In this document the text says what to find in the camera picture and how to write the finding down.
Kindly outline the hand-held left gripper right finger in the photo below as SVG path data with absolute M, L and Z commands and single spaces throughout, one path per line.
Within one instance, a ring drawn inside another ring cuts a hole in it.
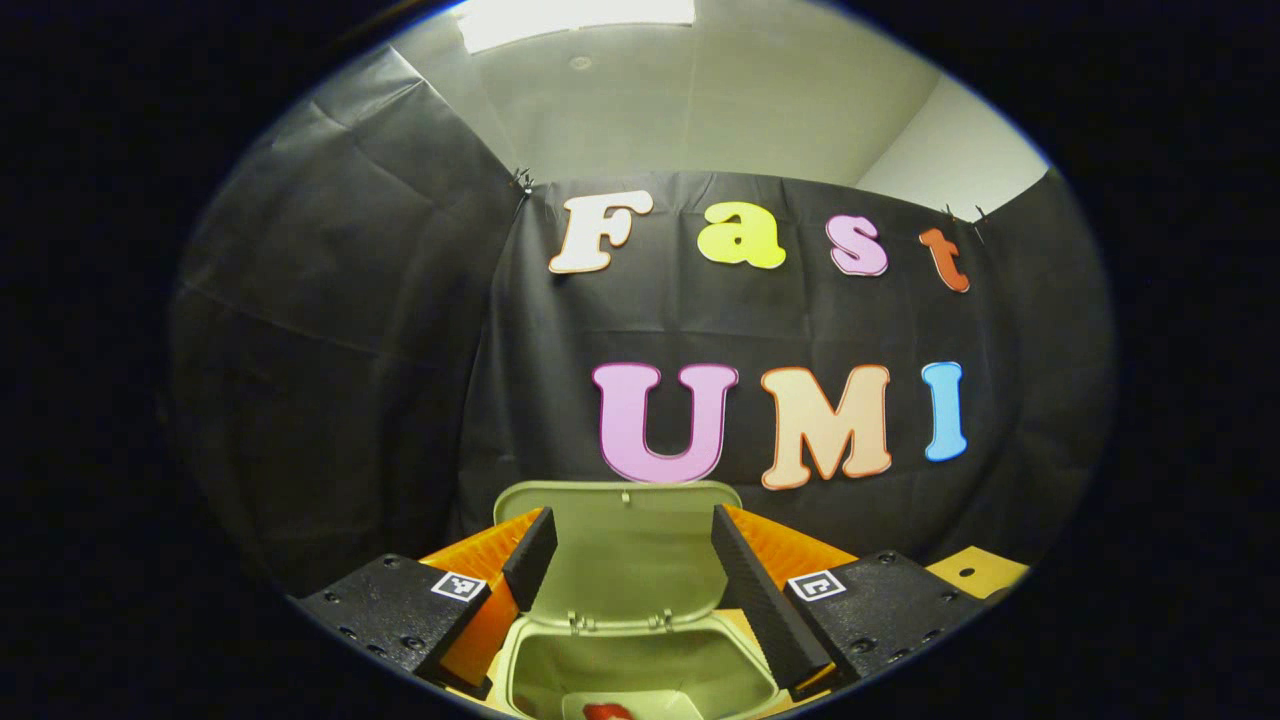
M 727 503 L 712 511 L 710 542 L 776 685 L 796 702 L 891 673 L 989 606 L 897 551 L 854 556 Z

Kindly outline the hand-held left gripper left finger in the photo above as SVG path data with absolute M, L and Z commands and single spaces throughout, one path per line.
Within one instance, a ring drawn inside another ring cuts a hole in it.
M 424 559 L 384 553 L 297 602 L 374 659 L 485 700 L 557 546 L 552 509 L 535 507 Z

